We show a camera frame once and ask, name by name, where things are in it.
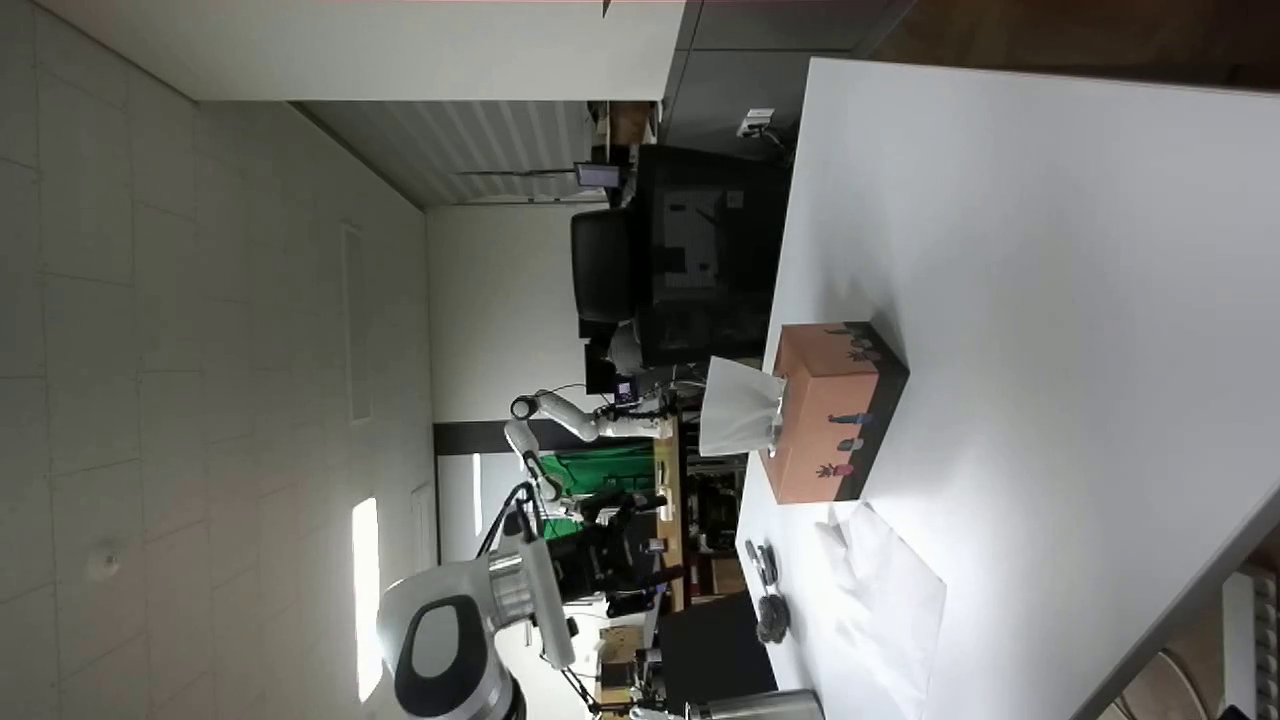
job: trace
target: black office chair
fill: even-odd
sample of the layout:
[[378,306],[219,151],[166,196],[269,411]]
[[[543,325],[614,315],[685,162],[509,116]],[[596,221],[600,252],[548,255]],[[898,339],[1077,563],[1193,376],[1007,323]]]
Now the black office chair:
[[570,222],[573,301],[584,320],[625,323],[643,302],[644,249],[626,208],[579,213]]

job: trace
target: desk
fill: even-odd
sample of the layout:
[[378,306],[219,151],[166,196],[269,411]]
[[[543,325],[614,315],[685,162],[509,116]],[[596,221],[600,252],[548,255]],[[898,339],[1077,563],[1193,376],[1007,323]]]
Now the desk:
[[[664,566],[672,568],[685,561],[685,533],[681,529],[685,503],[680,496],[680,423],[675,418],[668,418],[663,424],[668,430],[667,437],[653,441],[653,479],[658,495],[667,498],[667,507],[671,509],[666,520],[662,516],[658,519],[658,538],[667,541],[662,561]],[[680,612],[684,609],[685,580],[673,580],[671,610]]]
[[[1272,96],[814,60],[765,366],[783,323],[872,319],[911,369],[864,497],[947,584],[925,720],[1094,720],[1280,520],[1277,127]],[[827,511],[751,459],[778,684],[852,717]]]

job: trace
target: cardboard box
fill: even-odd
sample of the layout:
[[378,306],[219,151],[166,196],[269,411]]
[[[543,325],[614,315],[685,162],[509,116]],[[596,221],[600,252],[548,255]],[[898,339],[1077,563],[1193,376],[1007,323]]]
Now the cardboard box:
[[906,386],[906,366],[870,323],[783,325],[777,452],[760,451],[780,503],[856,500]]

